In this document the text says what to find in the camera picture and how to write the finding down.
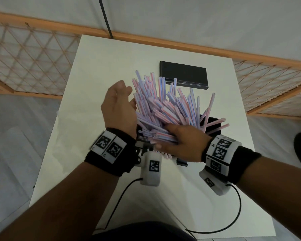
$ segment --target white table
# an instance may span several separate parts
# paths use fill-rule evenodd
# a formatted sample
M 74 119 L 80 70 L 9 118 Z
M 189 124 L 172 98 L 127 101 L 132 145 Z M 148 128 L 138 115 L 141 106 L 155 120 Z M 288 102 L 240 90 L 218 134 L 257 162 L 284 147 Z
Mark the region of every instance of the white table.
M 218 56 L 160 48 L 92 36 L 82 36 L 62 99 L 46 154 L 30 204 L 32 205 L 84 160 L 88 147 L 104 129 L 100 105 L 112 84 L 123 79 L 132 85 L 135 70 L 141 75 L 159 74 L 160 61 L 205 67 L 208 90 L 194 89 L 201 98 L 201 113 L 212 92 L 216 92 L 210 116 L 225 117 L 230 127 L 222 133 L 254 150 L 232 60 Z M 183 87 L 185 94 L 189 88 Z M 213 231 L 227 226 L 237 215 L 239 202 L 234 190 L 217 196 L 200 179 L 204 163 L 177 166 L 163 159 L 159 187 L 134 183 L 121 200 L 109 228 L 124 224 L 161 220 L 197 231 Z M 120 178 L 118 186 L 98 224 L 104 227 L 120 194 L 140 168 Z M 225 238 L 275 235 L 271 217 L 241 193 L 242 212 L 228 230 L 197 238 Z

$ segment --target wooden floor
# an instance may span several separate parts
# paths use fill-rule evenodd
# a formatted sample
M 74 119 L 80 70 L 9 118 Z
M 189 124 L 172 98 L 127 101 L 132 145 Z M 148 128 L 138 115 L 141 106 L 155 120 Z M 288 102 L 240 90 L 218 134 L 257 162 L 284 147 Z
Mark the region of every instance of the wooden floor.
M 0 231 L 29 206 L 59 105 L 59 100 L 0 95 Z M 301 167 L 293 149 L 301 121 L 248 117 L 248 122 L 257 152 Z M 276 237 L 214 241 L 299 241 L 273 223 Z

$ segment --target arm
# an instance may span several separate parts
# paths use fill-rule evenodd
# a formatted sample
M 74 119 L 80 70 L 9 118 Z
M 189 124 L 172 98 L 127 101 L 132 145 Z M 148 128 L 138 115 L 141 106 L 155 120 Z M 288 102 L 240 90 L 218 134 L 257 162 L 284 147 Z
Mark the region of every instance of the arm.
M 101 106 L 105 127 L 136 138 L 136 104 L 128 102 L 132 88 L 119 81 L 110 87 Z M 82 162 L 0 233 L 9 240 L 87 240 L 91 237 L 119 177 Z
M 156 144 L 158 150 L 201 162 L 210 136 L 193 126 L 168 124 L 166 129 L 176 135 L 179 144 Z M 237 187 L 301 238 L 301 169 L 260 157 L 244 171 Z

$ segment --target hand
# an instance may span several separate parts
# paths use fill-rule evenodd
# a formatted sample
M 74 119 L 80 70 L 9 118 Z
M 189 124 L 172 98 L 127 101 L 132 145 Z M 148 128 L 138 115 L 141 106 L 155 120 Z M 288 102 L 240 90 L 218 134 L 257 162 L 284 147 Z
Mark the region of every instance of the hand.
M 191 125 L 167 124 L 165 128 L 178 139 L 178 145 L 166 142 L 157 143 L 158 151 L 172 154 L 189 162 L 201 162 L 201 157 L 207 143 L 212 137 Z
M 128 102 L 131 93 L 132 88 L 120 80 L 108 89 L 100 108 L 106 128 L 120 129 L 136 139 L 136 101 Z

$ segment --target pile of straws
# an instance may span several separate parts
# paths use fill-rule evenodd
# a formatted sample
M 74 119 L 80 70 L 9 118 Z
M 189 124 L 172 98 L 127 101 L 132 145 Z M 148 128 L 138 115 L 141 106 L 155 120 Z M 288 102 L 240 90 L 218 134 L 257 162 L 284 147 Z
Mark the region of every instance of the pile of straws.
M 193 93 L 193 88 L 190 88 L 190 94 L 186 97 L 181 88 L 177 89 L 179 97 L 176 96 L 176 82 L 170 84 L 169 92 L 166 93 L 165 78 L 159 77 L 158 88 L 159 97 L 157 96 L 155 75 L 152 72 L 149 76 L 144 76 L 141 79 L 138 70 L 136 70 L 138 80 L 132 79 L 132 83 L 136 89 L 134 98 L 139 112 L 137 114 L 137 123 L 142 130 L 138 132 L 142 134 L 151 144 L 159 141 L 167 141 L 172 144 L 177 144 L 177 139 L 163 127 L 167 123 L 192 125 L 197 127 L 206 134 L 215 133 L 229 126 L 225 124 L 217 129 L 206 132 L 206 128 L 221 122 L 225 122 L 225 118 L 208 123 L 210 111 L 213 105 L 215 93 L 212 94 L 208 108 L 200 117 L 200 97 L 196 98 Z M 172 158 L 171 155 L 165 154 L 166 158 Z

